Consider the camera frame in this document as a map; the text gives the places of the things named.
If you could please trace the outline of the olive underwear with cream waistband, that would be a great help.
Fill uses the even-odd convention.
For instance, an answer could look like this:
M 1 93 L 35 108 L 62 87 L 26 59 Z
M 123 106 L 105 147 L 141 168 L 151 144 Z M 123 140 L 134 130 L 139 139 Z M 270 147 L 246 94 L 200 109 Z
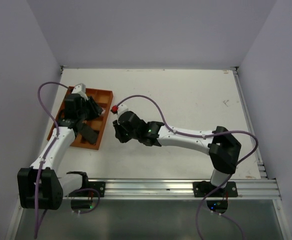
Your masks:
M 98 140 L 98 132 L 93 130 L 86 123 L 81 123 L 78 127 L 78 134 L 81 136 L 80 142 L 82 144 L 95 145 Z

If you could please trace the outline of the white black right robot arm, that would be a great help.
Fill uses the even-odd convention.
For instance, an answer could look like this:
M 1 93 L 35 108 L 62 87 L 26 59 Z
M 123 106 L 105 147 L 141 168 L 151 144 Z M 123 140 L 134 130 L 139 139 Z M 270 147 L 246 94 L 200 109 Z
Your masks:
M 217 126 L 212 131 L 187 130 L 182 135 L 177 128 L 163 122 L 145 122 L 130 110 L 117 110 L 114 114 L 117 116 L 113 121 L 115 137 L 121 143 L 137 140 L 148 147 L 180 147 L 206 154 L 214 167 L 209 192 L 218 197 L 227 190 L 227 182 L 236 171 L 242 145 L 232 134 L 226 134 L 228 130 L 225 127 Z

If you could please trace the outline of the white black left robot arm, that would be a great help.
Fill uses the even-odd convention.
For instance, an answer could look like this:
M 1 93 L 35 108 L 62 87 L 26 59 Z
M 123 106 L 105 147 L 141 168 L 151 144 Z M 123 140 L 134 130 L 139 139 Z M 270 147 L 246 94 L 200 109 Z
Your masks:
M 75 192 L 78 196 L 89 193 L 88 176 L 82 171 L 70 171 L 58 178 L 56 171 L 77 135 L 88 143 L 96 144 L 98 133 L 87 122 L 98 118 L 103 109 L 93 97 L 71 93 L 64 99 L 57 126 L 39 157 L 28 168 L 17 173 L 20 204 L 25 209 L 57 210 L 64 196 Z

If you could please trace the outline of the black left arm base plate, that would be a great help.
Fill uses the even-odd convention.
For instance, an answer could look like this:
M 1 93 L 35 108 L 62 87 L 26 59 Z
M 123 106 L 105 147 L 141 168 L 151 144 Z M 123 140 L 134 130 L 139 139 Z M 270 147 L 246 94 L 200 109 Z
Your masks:
M 106 190 L 106 183 L 104 181 L 89 181 L 81 189 L 94 189 L 96 190 L 100 197 L 103 198 Z M 95 191 L 86 190 L 86 191 L 73 191 L 69 194 L 70 197 L 88 197 L 93 198 L 97 197 L 98 194 Z

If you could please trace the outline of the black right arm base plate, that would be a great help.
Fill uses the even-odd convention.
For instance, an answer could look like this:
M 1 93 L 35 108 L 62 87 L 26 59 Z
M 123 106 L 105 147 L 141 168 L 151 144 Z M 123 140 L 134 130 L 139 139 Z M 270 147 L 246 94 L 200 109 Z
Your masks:
M 217 190 L 216 188 L 217 187 L 212 185 L 209 181 L 194 181 L 192 183 L 192 190 L 195 198 L 203 198 L 212 191 L 213 193 L 208 196 L 209 198 L 236 198 L 239 196 L 237 185 L 234 181 L 227 182 L 225 187 L 221 187 Z

